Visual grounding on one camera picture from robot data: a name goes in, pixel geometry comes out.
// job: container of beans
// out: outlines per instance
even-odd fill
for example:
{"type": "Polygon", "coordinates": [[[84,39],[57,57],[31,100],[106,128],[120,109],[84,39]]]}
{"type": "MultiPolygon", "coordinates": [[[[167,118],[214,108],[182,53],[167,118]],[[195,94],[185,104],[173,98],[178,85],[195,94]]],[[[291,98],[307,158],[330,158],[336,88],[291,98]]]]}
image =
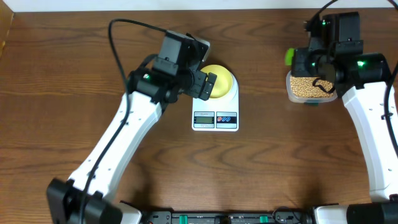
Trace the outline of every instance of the container of beans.
{"type": "MultiPolygon", "coordinates": [[[[312,86],[312,82],[316,78],[299,78],[293,77],[289,72],[286,76],[286,89],[291,102],[294,103],[326,103],[337,98],[336,91],[334,93],[325,93],[318,87],[312,86]]],[[[330,90],[333,84],[319,80],[318,85],[322,85],[326,90],[330,90]]]]}

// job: beans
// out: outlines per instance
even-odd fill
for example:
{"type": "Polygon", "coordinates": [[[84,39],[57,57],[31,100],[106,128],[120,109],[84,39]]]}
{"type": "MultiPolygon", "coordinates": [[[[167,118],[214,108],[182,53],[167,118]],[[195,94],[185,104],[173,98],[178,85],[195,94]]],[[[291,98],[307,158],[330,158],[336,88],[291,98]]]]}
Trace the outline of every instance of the beans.
{"type": "MultiPolygon", "coordinates": [[[[298,78],[290,77],[290,86],[294,95],[306,98],[328,98],[332,97],[333,93],[327,94],[318,87],[312,86],[312,82],[316,78],[298,78]]],[[[326,90],[330,90],[333,84],[328,81],[319,80],[317,85],[323,86],[326,90]]]]}

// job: yellow bowl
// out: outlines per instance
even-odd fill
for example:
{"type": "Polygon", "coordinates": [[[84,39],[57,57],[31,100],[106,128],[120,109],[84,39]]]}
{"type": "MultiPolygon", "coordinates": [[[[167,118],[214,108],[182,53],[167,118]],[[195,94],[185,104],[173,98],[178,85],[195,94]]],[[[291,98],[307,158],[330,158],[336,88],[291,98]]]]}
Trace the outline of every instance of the yellow bowl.
{"type": "Polygon", "coordinates": [[[220,98],[225,96],[232,88],[232,74],[228,69],[221,65],[208,65],[201,69],[202,72],[209,74],[210,72],[217,75],[216,83],[213,91],[211,91],[210,98],[220,98]]]}

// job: scale control panel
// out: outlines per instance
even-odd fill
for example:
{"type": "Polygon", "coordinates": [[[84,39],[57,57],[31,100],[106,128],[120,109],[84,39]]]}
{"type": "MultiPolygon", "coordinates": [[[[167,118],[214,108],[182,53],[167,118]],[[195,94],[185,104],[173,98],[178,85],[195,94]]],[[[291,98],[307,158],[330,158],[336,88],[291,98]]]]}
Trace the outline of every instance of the scale control panel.
{"type": "Polygon", "coordinates": [[[195,111],[194,128],[236,129],[238,127],[237,112],[195,111]]]}

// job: wood grain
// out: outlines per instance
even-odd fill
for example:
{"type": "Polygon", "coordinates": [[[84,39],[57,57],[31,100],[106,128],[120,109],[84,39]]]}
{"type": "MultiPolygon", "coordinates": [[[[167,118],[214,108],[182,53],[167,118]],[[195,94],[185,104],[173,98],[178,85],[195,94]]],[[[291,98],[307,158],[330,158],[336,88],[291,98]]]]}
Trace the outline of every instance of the wood grain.
{"type": "MultiPolygon", "coordinates": [[[[365,52],[398,59],[398,14],[360,9],[365,52]]],[[[170,105],[139,146],[117,200],[138,208],[273,210],[279,205],[369,202],[366,165],[341,100],[287,98],[284,55],[303,47],[315,10],[18,13],[0,59],[0,223],[49,223],[45,189],[66,180],[112,120],[123,92],[107,40],[125,17],[212,44],[240,92],[240,130],[191,129],[192,100],[170,105]]],[[[162,35],[120,24],[126,71],[160,49],[162,35]]]]}

